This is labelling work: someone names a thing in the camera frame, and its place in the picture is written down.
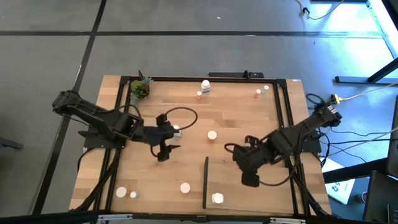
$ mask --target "concrete floor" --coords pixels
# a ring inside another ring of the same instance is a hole
[[[335,5],[303,3],[313,16]],[[99,5],[100,0],[0,0],[0,30],[91,30]],[[105,7],[99,30],[378,31],[364,4],[344,3],[319,21],[301,18],[299,12],[294,0],[113,0]],[[87,41],[88,37],[0,36],[0,136],[25,145],[21,151],[0,149],[0,217],[29,213],[60,121],[51,102],[59,91],[73,86]],[[95,101],[103,75],[137,75],[138,69],[148,76],[201,77],[247,69],[263,72],[266,78],[301,79],[306,93],[347,97],[375,87],[335,85],[334,76],[367,77],[391,60],[381,37],[97,37],[80,95]],[[388,88],[339,105],[343,122],[335,130],[390,130],[397,94],[398,89]],[[45,213],[68,209],[83,145],[77,131],[84,128],[70,123]],[[333,142],[362,139],[328,135]],[[386,157],[387,147],[388,142],[375,142],[349,152],[371,161]],[[362,163],[344,153],[331,158],[344,166]]]

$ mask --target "white cable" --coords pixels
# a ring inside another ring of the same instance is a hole
[[[374,90],[369,90],[369,91],[366,91],[366,92],[364,92],[364,93],[361,93],[361,94],[358,94],[358,95],[355,95],[355,96],[351,96],[351,97],[348,97],[348,98],[340,98],[340,101],[343,101],[343,100],[350,100],[350,99],[353,99],[353,98],[356,98],[356,97],[359,97],[359,96],[363,96],[363,95],[365,95],[365,94],[367,94],[367,93],[370,93],[370,92],[373,92],[373,91],[376,91],[376,90],[381,90],[381,89],[383,89],[383,88],[388,88],[388,87],[393,86],[393,85],[396,85],[396,84],[398,84],[398,82],[391,83],[390,85],[386,85],[386,86],[383,86],[383,87],[380,87],[380,88],[376,88],[376,89],[374,89]]]
[[[300,1],[300,0],[296,0],[299,4],[300,4],[300,8],[301,8],[301,10],[303,10],[303,8],[305,8],[304,7],[304,5],[303,5],[303,3]],[[323,15],[323,16],[321,16],[321,17],[318,17],[318,18],[312,18],[311,16],[310,16],[310,13],[309,13],[309,11],[305,11],[305,14],[307,15],[307,19],[312,19],[312,20],[318,20],[318,19],[322,19],[322,18],[324,18],[325,16],[328,16],[329,14],[331,14],[341,3],[343,3],[345,0],[341,0],[341,2],[336,6],[336,7],[334,7],[330,12],[328,12],[328,13],[326,13],[325,15]]]
[[[366,141],[366,142],[361,142],[361,143],[355,144],[355,145],[353,145],[353,146],[347,147],[347,148],[345,148],[345,149],[342,149],[342,151],[345,151],[345,150],[347,150],[347,149],[351,149],[352,147],[360,146],[360,145],[362,145],[362,144],[365,144],[365,143],[374,141],[374,140],[376,140],[376,139],[379,139],[379,138],[381,138],[381,137],[383,137],[383,136],[385,136],[385,135],[387,135],[387,134],[390,134],[390,133],[396,131],[397,129],[398,129],[398,127],[394,128],[393,130],[391,130],[391,131],[389,131],[389,132],[387,132],[387,133],[384,133],[384,134],[382,134],[382,135],[380,135],[380,136],[378,136],[378,137],[376,137],[376,138],[374,138],[374,139],[370,139],[370,140],[368,140],[368,141]]]

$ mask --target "wooden table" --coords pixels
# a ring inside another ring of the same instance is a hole
[[[120,76],[104,76],[96,103],[98,106],[108,110],[114,108],[120,79]],[[176,106],[194,109],[199,119],[191,128],[182,132],[182,138],[169,139],[168,143],[179,144],[181,147],[174,149],[170,159],[165,162],[157,162],[148,145],[127,141],[121,153],[115,190],[123,186],[127,188],[127,193],[139,192],[139,198],[115,196],[111,211],[179,215],[291,215],[290,183],[279,187],[261,185],[256,189],[241,185],[241,171],[223,147],[227,142],[242,144],[244,137],[249,134],[261,138],[279,127],[272,85],[269,85],[270,89],[265,95],[260,95],[257,99],[253,97],[255,89],[262,86],[264,84],[260,83],[211,83],[210,93],[203,94],[203,98],[198,101],[198,82],[154,82],[148,98],[138,103],[146,126],[155,126],[156,116]],[[294,123],[298,123],[308,117],[302,83],[300,80],[287,80],[287,86]],[[124,90],[123,99],[126,96],[127,91]],[[284,105],[282,94],[280,100]],[[287,123],[284,106],[282,111]],[[194,118],[192,112],[183,110],[173,111],[168,117],[172,124],[180,127],[191,123]],[[218,134],[215,142],[207,141],[207,132],[210,130]],[[103,156],[104,149],[94,149],[81,160],[70,208],[79,206],[96,185]],[[210,163],[204,209],[203,168],[207,156]],[[305,152],[302,153],[301,160],[309,191],[323,209],[330,213],[319,160]],[[259,174],[264,182],[276,183],[286,178],[289,170],[280,162],[273,166],[262,166]],[[180,191],[183,182],[188,182],[191,186],[188,194]],[[101,198],[102,209],[107,192],[108,185]],[[211,194],[215,192],[224,194],[224,203],[221,205],[211,202]],[[303,213],[297,186],[295,193],[298,210]]]

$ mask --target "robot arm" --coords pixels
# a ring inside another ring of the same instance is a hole
[[[166,161],[173,148],[166,146],[165,140],[174,136],[178,131],[167,121],[167,115],[161,114],[156,118],[157,127],[144,126],[144,120],[138,116],[122,113],[120,108],[106,110],[82,99],[74,91],[62,91],[52,103],[54,112],[62,116],[75,115],[86,121],[95,132],[79,131],[85,138],[101,138],[111,142],[131,141],[143,142],[150,146],[160,145],[157,155],[158,161]]]
[[[299,124],[289,128],[277,129],[262,139],[246,136],[245,143],[250,146],[226,144],[234,146],[233,161],[242,170],[242,184],[258,187],[259,176],[257,170],[264,164],[276,164],[289,158],[297,149],[301,140],[306,138],[314,129],[319,127],[337,126],[341,115],[329,104],[321,104],[315,108],[313,114]]]

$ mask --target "small plant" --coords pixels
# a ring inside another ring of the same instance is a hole
[[[134,80],[131,83],[131,103],[136,104],[138,100],[144,99],[149,95],[149,85],[153,80],[151,77],[144,77],[140,70],[138,70],[141,80]]]

